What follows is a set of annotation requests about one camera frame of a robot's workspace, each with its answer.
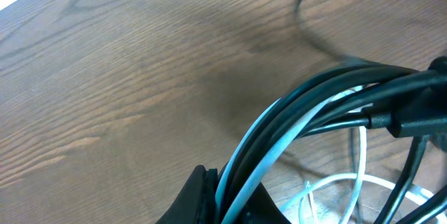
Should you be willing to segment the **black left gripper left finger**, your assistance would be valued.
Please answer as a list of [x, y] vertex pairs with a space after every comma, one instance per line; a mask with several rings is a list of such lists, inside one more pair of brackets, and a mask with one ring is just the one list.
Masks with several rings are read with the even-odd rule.
[[209, 224], [215, 222], [217, 169], [197, 165], [174, 202], [156, 224]]

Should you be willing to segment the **black cable blue connector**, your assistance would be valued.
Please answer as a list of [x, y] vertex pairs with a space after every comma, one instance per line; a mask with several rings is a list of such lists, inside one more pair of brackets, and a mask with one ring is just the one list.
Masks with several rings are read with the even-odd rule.
[[406, 102], [396, 100], [383, 106], [366, 107], [353, 116], [337, 117], [305, 132], [305, 135], [315, 135], [349, 126], [364, 126], [367, 129], [386, 128], [396, 138], [413, 138], [402, 173], [376, 223], [391, 222], [416, 176], [427, 143], [432, 141], [446, 151], [446, 88], [426, 88], [406, 99]]

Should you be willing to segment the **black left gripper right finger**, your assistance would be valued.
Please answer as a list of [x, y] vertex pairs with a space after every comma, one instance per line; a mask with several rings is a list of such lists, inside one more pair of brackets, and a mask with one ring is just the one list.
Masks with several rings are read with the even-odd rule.
[[291, 224], [259, 184], [240, 213], [241, 224]]

